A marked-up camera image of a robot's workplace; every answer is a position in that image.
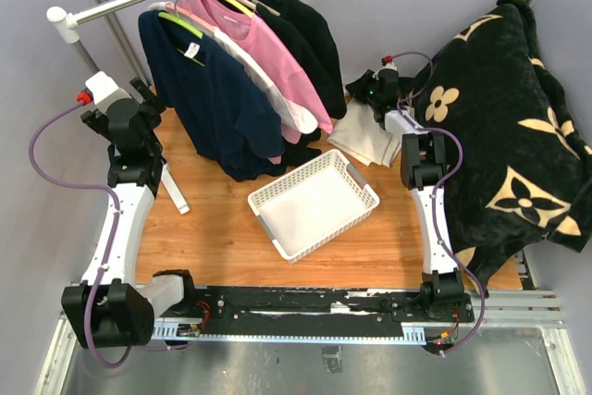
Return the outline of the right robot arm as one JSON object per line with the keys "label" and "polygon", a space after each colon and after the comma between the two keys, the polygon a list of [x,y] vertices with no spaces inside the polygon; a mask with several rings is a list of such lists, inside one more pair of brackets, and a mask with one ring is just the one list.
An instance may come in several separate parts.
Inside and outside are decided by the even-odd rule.
{"label": "right robot arm", "polygon": [[450,249],[440,183],[448,173],[445,136],[422,127],[400,103],[395,68],[368,70],[345,89],[352,98],[369,105],[374,121],[401,142],[401,182],[411,192],[424,248],[423,282],[418,295],[404,304],[404,310],[421,313],[431,321],[473,321],[462,268]]}

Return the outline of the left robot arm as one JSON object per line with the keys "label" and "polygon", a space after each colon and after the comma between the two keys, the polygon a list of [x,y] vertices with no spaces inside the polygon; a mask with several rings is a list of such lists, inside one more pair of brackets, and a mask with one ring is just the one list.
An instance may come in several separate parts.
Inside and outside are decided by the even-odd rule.
{"label": "left robot arm", "polygon": [[94,106],[82,122],[109,142],[108,206],[92,260],[81,282],[64,289],[61,304],[80,345],[93,351],[144,346],[159,316],[172,311],[185,317],[198,305],[188,270],[160,271],[146,285],[135,283],[141,237],[158,190],[166,189],[181,214],[190,208],[154,133],[166,107],[142,80],[130,85],[140,100],[99,71],[78,97]]}

